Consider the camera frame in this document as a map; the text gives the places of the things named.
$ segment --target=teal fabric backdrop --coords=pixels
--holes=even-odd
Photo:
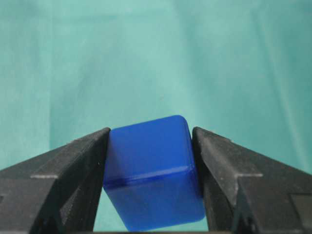
[[[311,0],[1,0],[0,167],[180,114],[312,173],[311,55]]]

